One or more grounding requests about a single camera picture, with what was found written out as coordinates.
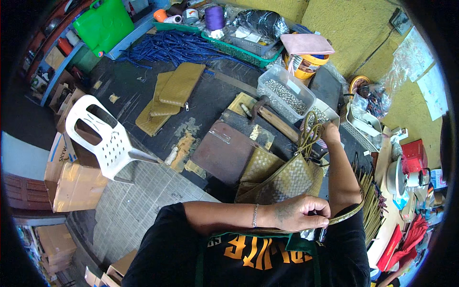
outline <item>workbench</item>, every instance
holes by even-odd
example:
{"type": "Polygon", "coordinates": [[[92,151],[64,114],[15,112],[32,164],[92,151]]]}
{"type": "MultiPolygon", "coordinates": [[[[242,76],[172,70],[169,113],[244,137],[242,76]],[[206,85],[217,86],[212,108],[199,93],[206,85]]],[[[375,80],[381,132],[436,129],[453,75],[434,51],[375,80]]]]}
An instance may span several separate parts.
{"type": "MultiPolygon", "coordinates": [[[[133,137],[161,160],[167,158],[172,148],[183,136],[180,131],[177,131],[180,126],[183,127],[183,124],[186,123],[191,124],[192,128],[196,130],[193,136],[198,140],[202,140],[212,124],[220,118],[228,105],[240,92],[245,92],[253,97],[256,96],[253,93],[257,87],[257,79],[262,74],[258,69],[249,68],[229,60],[212,62],[211,65],[207,66],[208,68],[237,81],[235,83],[233,81],[230,84],[228,83],[230,81],[203,73],[188,99],[189,111],[182,108],[177,115],[173,115],[164,124],[156,136],[150,137],[135,125],[135,120],[153,97],[157,75],[173,71],[175,67],[170,62],[145,61],[141,62],[141,64],[153,68],[151,70],[137,68],[129,62],[117,62],[103,58],[93,69],[90,76],[92,84],[97,81],[102,83],[97,90],[92,88],[90,94],[94,95],[133,137]],[[109,96],[113,93],[120,97],[115,103],[109,101],[109,96]]],[[[336,110],[338,99],[342,94],[341,84],[332,77],[328,70],[320,69],[309,87],[317,98],[336,110]]],[[[283,160],[290,159],[296,150],[295,144],[264,119],[257,118],[256,123],[275,136],[270,149],[271,152],[283,160]]],[[[296,123],[296,128],[299,127],[300,123],[301,121],[296,123]]],[[[349,160],[352,161],[355,152],[358,152],[360,165],[364,165],[367,170],[370,170],[372,157],[363,155],[365,150],[346,130],[340,129],[340,133],[341,141],[344,144],[349,160]]],[[[314,145],[314,150],[318,154],[327,152],[316,144],[314,145]]],[[[232,188],[225,187],[209,173],[207,173],[206,179],[186,170],[181,174],[201,188],[207,186],[206,191],[223,202],[232,202],[234,199],[235,191],[232,188]]],[[[328,197],[327,177],[324,177],[319,196],[325,199],[328,197]]]]}

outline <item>white plastic chair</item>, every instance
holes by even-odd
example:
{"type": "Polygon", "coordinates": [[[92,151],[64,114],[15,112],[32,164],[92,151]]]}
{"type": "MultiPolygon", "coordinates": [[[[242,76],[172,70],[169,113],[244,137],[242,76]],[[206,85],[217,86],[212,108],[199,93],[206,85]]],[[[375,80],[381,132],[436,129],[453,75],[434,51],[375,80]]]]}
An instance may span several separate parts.
{"type": "Polygon", "coordinates": [[[134,148],[126,129],[91,95],[81,97],[72,107],[65,122],[65,130],[71,139],[95,154],[99,161],[102,175],[111,180],[134,183],[132,180],[117,176],[120,170],[134,160],[159,163],[156,157],[134,148]],[[112,128],[109,123],[90,113],[87,109],[91,105],[96,105],[108,113],[112,117],[112,126],[115,125],[115,122],[116,126],[112,128]],[[101,136],[102,141],[98,145],[94,146],[77,133],[75,124],[79,119],[101,136]]]}

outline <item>red box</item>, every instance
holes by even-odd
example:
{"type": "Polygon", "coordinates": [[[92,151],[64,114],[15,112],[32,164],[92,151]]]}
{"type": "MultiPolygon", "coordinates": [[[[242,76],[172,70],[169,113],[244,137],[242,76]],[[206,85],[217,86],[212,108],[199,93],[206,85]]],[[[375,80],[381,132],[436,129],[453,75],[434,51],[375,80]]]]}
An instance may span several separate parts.
{"type": "Polygon", "coordinates": [[[427,167],[427,153],[422,140],[402,145],[402,151],[403,155],[406,156],[409,172],[420,171],[427,167]]]}

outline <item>pink pouch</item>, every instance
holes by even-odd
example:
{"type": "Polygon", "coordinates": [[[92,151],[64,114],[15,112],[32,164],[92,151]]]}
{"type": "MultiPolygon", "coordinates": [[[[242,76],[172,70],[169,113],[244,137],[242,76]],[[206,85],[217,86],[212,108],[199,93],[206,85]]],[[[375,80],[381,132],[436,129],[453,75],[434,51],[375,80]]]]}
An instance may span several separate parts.
{"type": "MultiPolygon", "coordinates": [[[[280,40],[292,59],[298,55],[329,55],[335,50],[321,35],[316,34],[283,34],[280,40]]],[[[293,74],[293,61],[290,61],[288,71],[293,74]]]]}

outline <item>hand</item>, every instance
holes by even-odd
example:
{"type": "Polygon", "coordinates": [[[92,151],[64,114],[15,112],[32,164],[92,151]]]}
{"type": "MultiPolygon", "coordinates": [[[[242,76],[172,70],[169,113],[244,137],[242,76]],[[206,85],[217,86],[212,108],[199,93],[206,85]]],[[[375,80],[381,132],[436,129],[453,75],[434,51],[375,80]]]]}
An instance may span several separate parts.
{"type": "Polygon", "coordinates": [[[334,143],[339,144],[341,142],[340,132],[338,131],[338,127],[335,126],[334,123],[323,124],[321,138],[327,145],[331,145],[334,143]]]}
{"type": "Polygon", "coordinates": [[[273,205],[260,205],[258,226],[276,227],[285,231],[326,227],[329,223],[330,206],[322,198],[299,195],[273,205]],[[315,211],[318,215],[308,215],[315,211]]]}

